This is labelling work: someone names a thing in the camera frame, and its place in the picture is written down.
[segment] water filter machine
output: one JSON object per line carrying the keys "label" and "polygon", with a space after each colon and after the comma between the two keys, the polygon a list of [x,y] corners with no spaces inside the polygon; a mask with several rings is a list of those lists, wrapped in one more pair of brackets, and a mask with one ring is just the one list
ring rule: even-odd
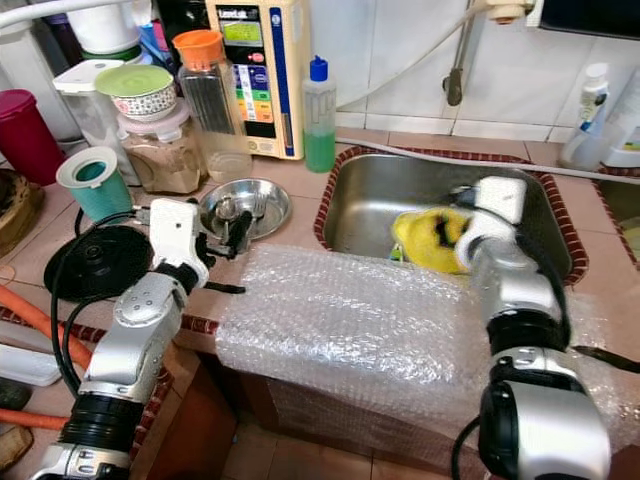
{"label": "water filter machine", "polygon": [[251,153],[304,157],[302,81],[311,59],[307,0],[207,0],[224,36]]}

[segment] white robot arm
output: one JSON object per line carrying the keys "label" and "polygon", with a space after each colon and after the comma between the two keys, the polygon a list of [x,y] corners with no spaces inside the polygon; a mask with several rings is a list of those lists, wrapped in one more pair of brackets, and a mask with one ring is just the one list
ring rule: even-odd
{"label": "white robot arm", "polygon": [[609,437],[564,353],[564,298],[516,242],[525,191],[520,179],[478,182],[477,211],[456,246],[481,297],[493,356],[480,407],[480,456],[506,479],[604,480]]}
{"label": "white robot arm", "polygon": [[197,204],[151,203],[153,271],[120,296],[98,343],[69,422],[46,451],[36,480],[126,480],[129,450],[187,296],[209,278],[199,255]]}

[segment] orange lid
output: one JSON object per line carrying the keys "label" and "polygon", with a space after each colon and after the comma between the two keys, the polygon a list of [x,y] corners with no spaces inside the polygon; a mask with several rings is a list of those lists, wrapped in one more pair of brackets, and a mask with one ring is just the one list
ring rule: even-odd
{"label": "orange lid", "polygon": [[189,70],[209,70],[211,63],[224,60],[222,34],[212,30],[193,30],[174,37],[182,63]]}

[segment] white pipe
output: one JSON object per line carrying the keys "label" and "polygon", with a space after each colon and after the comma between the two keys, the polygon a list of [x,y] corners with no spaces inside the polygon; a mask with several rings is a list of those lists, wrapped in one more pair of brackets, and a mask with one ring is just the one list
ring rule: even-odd
{"label": "white pipe", "polygon": [[478,13],[483,12],[485,10],[488,10],[489,8],[491,8],[491,7],[487,6],[484,2],[475,2],[469,9],[467,9],[464,12],[464,15],[456,23],[454,23],[449,29],[447,29],[442,35],[440,35],[440,37],[438,37],[438,39],[431,45],[431,47],[429,47],[428,50],[426,50],[423,53],[421,53],[419,57],[414,59],[411,63],[406,65],[400,71],[394,73],[393,75],[391,75],[390,77],[388,77],[383,82],[381,82],[378,85],[376,85],[375,87],[370,87],[369,89],[367,89],[364,92],[357,93],[354,97],[352,97],[352,98],[350,98],[350,99],[348,99],[346,101],[341,102],[340,105],[338,105],[336,108],[340,109],[340,108],[346,107],[347,105],[351,105],[352,103],[355,103],[355,102],[358,102],[360,100],[363,100],[363,99],[367,98],[369,95],[373,95],[375,92],[380,90],[385,85],[393,82],[396,78],[404,75],[406,72],[411,70],[417,64],[422,62],[422,60],[424,60],[429,55],[431,55],[440,45],[442,45],[451,35],[456,33],[460,27],[462,27],[465,23],[467,23],[475,15],[477,15]]}
{"label": "white pipe", "polygon": [[34,20],[40,17],[56,15],[58,13],[131,1],[132,0],[56,0],[53,2],[37,3],[27,7],[14,8],[8,12],[0,13],[0,28],[8,27],[14,23],[24,22],[26,20]]}
{"label": "white pipe", "polygon": [[589,180],[606,180],[609,182],[628,183],[631,185],[640,185],[640,178],[619,177],[616,175],[607,175],[604,173],[584,172],[582,170],[571,170],[568,168],[546,167],[544,165],[530,165],[528,163],[504,163],[504,162],[486,162],[480,160],[460,160],[457,158],[440,157],[437,155],[429,155],[426,153],[417,153],[402,148],[390,147],[380,143],[365,142],[353,138],[338,137],[336,143],[346,143],[348,145],[359,145],[361,147],[374,148],[383,152],[402,155],[404,157],[412,157],[420,160],[428,160],[436,163],[446,163],[449,165],[462,165],[465,167],[492,167],[492,168],[516,168],[518,170],[526,170],[528,172],[551,173],[553,175],[565,175],[568,177],[588,178]]}

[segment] yellow sponge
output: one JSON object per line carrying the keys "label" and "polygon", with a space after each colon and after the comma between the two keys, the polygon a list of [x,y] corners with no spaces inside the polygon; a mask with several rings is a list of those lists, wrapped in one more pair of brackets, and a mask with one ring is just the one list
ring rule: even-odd
{"label": "yellow sponge", "polygon": [[399,215],[392,231],[412,263],[443,273],[466,273],[453,245],[464,233],[467,220],[468,217],[452,208],[432,208]]}

